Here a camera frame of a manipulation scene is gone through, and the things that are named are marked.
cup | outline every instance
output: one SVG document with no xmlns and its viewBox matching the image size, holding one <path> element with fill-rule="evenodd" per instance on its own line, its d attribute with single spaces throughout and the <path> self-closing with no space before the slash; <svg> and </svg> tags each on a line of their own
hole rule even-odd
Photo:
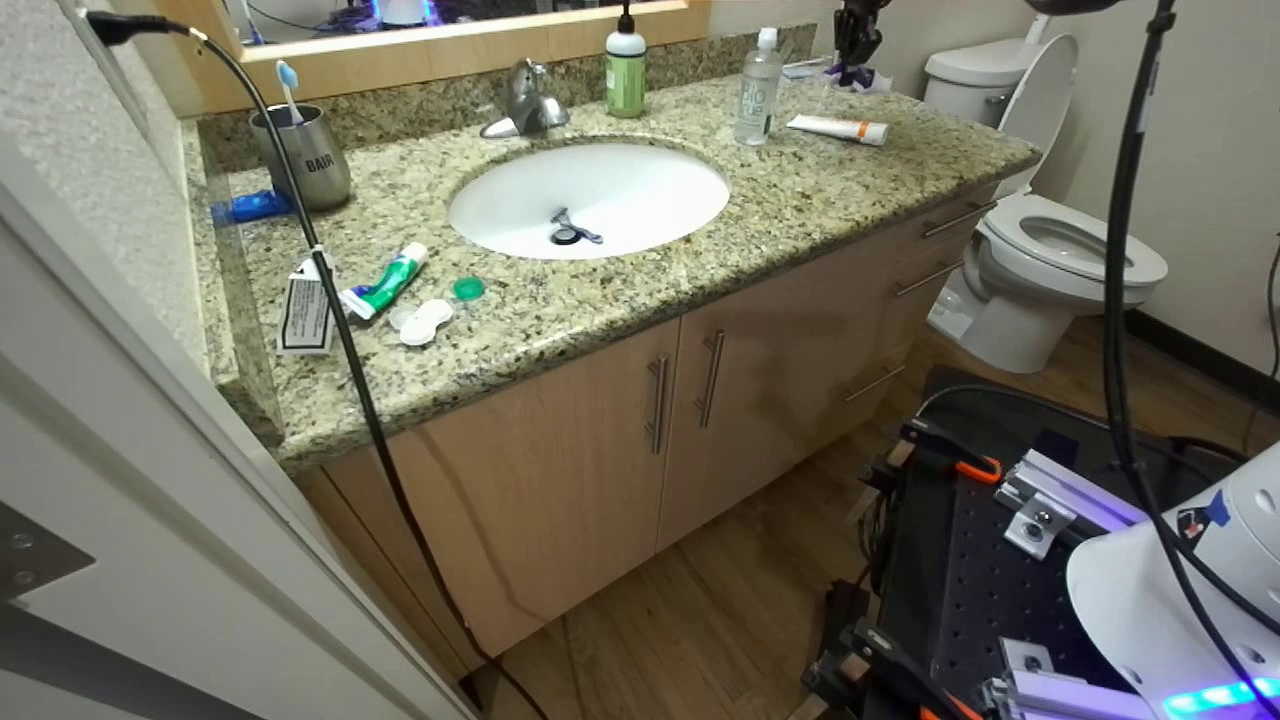
<svg viewBox="0 0 1280 720">
<path fill-rule="evenodd" d="M 352 166 L 345 160 L 345 149 L 326 127 L 321 109 L 298 109 L 298 110 L 305 115 L 302 123 L 293 123 L 289 103 L 274 103 L 268 115 L 257 110 L 248 121 L 251 142 L 264 157 L 264 162 L 274 166 L 274 186 L 298 205 L 309 205 L 312 213 L 330 213 L 330 207 L 350 205 Z M 289 177 L 276 162 L 268 123 L 276 123 L 276 133 L 293 157 L 302 195 L 289 190 Z"/>
</svg>

wooden floor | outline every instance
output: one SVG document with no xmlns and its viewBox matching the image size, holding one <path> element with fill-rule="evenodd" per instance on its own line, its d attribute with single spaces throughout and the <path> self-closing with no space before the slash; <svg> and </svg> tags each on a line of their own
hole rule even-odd
<svg viewBox="0 0 1280 720">
<path fill-rule="evenodd" d="M 1000 374 L 930 335 L 884 410 L 725 519 L 647 559 L 561 625 L 504 655 L 554 720 L 784 720 L 815 648 L 822 595 L 860 573 L 852 501 L 864 469 L 914 415 L 930 366 L 969 366 L 1100 410 L 1100 324 L 1081 320 L 1054 366 Z M 1132 418 L 1246 445 L 1249 404 L 1174 357 L 1128 345 Z M 1254 447 L 1280 435 L 1262 415 Z M 533 715 L 508 684 L 484 684 L 498 720 Z"/>
</svg>

green item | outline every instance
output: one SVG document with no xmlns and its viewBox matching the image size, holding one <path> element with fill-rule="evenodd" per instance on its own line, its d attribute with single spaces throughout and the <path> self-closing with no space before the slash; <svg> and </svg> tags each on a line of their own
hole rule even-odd
<svg viewBox="0 0 1280 720">
<path fill-rule="evenodd" d="M 631 0 L 623 0 L 623 16 L 616 19 L 616 32 L 609 32 L 603 51 L 609 115 L 645 115 L 645 35 L 636 32 Z"/>
<path fill-rule="evenodd" d="M 401 254 L 384 266 L 384 276 L 376 284 L 345 289 L 342 300 L 352 316 L 360 316 L 369 324 L 409 290 L 409 284 L 416 280 L 416 272 L 424 262 L 430 262 L 430 248 L 405 243 Z"/>
<path fill-rule="evenodd" d="M 459 304 L 475 304 L 475 300 L 484 295 L 484 280 L 479 280 L 479 276 L 459 276 L 459 280 L 454 284 L 454 295 L 458 295 Z"/>
</svg>

soap dispenser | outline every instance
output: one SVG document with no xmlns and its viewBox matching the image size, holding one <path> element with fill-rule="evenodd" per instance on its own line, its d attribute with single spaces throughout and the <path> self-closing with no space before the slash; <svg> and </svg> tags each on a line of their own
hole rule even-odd
<svg viewBox="0 0 1280 720">
<path fill-rule="evenodd" d="M 636 32 L 631 0 L 623 0 L 623 16 L 616 19 L 616 32 L 609 32 L 603 51 L 609 115 L 645 115 L 645 35 Z"/>
</svg>

white sink basin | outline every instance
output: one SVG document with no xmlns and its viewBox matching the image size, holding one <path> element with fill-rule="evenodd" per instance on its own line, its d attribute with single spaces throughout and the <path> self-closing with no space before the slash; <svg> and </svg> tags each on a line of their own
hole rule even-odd
<svg viewBox="0 0 1280 720">
<path fill-rule="evenodd" d="M 727 184 L 696 157 L 657 142 L 561 142 L 470 180 L 449 223 L 530 261 L 631 254 L 712 223 Z"/>
</svg>

